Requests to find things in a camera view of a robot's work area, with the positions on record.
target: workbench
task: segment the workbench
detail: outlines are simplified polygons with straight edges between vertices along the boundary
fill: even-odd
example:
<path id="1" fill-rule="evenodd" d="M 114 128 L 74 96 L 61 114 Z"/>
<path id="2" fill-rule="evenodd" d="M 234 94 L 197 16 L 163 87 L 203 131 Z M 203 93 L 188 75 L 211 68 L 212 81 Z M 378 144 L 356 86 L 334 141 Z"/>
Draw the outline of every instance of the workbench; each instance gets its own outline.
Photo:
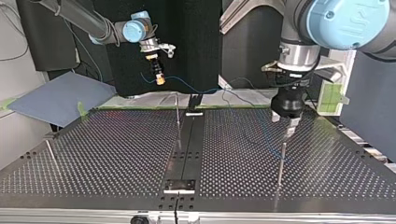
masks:
<path id="1" fill-rule="evenodd" d="M 0 172 L 0 223 L 396 221 L 396 175 L 309 108 L 281 188 L 286 120 L 265 108 L 202 112 L 180 111 L 178 128 L 172 109 L 91 111 L 49 141 L 55 159 L 43 142 Z M 165 194 L 177 181 L 192 194 Z"/>

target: robot end effector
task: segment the robot end effector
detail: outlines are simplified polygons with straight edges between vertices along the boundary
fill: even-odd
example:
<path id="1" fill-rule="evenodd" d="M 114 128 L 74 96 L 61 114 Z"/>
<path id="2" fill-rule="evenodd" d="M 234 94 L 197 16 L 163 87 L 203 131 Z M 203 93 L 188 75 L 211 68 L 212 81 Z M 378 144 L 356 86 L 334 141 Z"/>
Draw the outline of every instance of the robot end effector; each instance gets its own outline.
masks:
<path id="1" fill-rule="evenodd" d="M 139 43 L 141 52 L 150 62 L 151 71 L 157 84 L 165 83 L 163 65 L 159 51 L 166 52 L 169 58 L 174 56 L 175 46 L 160 44 L 155 36 L 157 25 L 151 23 L 147 11 L 132 14 L 130 21 L 111 22 L 99 13 L 89 10 L 76 0 L 32 0 L 62 16 L 89 34 L 92 43 L 97 45 L 116 44 L 122 42 Z"/>
<path id="2" fill-rule="evenodd" d="M 356 49 L 376 58 L 396 57 L 396 1 L 392 0 L 288 0 L 277 66 L 287 84 L 271 107 L 280 117 L 298 119 L 308 77 L 320 60 L 320 48 Z"/>

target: metal bracket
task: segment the metal bracket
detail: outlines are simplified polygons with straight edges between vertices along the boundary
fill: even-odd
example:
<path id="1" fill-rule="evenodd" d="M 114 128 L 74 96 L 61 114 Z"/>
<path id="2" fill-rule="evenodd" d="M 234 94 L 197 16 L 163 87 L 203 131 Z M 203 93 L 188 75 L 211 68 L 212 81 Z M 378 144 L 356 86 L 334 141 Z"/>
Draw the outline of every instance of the metal bracket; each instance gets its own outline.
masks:
<path id="1" fill-rule="evenodd" d="M 285 12 L 285 3 L 282 0 L 234 0 L 220 18 L 221 33 L 227 34 L 256 7 L 273 7 L 282 16 Z"/>
<path id="2" fill-rule="evenodd" d="M 194 194 L 195 180 L 168 180 L 165 184 L 165 194 Z"/>

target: black metal plate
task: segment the black metal plate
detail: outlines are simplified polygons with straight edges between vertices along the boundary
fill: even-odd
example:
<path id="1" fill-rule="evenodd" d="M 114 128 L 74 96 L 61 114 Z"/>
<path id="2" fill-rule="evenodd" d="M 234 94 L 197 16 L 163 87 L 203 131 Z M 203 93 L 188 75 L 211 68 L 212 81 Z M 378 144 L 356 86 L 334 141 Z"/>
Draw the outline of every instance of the black metal plate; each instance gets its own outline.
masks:
<path id="1" fill-rule="evenodd" d="M 396 214 L 395 174 L 310 111 L 289 141 L 278 191 L 288 123 L 270 116 L 265 109 L 206 110 L 194 210 Z"/>

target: green sticker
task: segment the green sticker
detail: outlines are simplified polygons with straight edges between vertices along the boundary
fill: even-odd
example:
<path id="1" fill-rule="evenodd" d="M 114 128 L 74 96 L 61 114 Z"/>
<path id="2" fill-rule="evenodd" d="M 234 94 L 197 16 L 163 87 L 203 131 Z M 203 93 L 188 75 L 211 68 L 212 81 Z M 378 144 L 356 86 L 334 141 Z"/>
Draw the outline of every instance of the green sticker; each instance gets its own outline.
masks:
<path id="1" fill-rule="evenodd" d="M 84 108 L 84 104 L 81 101 L 78 101 L 78 112 L 79 115 L 85 117 L 88 115 L 88 112 Z"/>
<path id="2" fill-rule="evenodd" d="M 341 101 L 342 84 L 325 84 L 318 112 L 335 113 Z"/>
<path id="3" fill-rule="evenodd" d="M 9 99 L 6 99 L 5 101 L 3 101 L 3 102 L 0 104 L 0 110 L 8 110 L 8 106 L 9 106 L 10 104 L 14 103 L 14 101 L 16 101 L 16 100 L 17 100 L 17 98 L 9 98 Z"/>

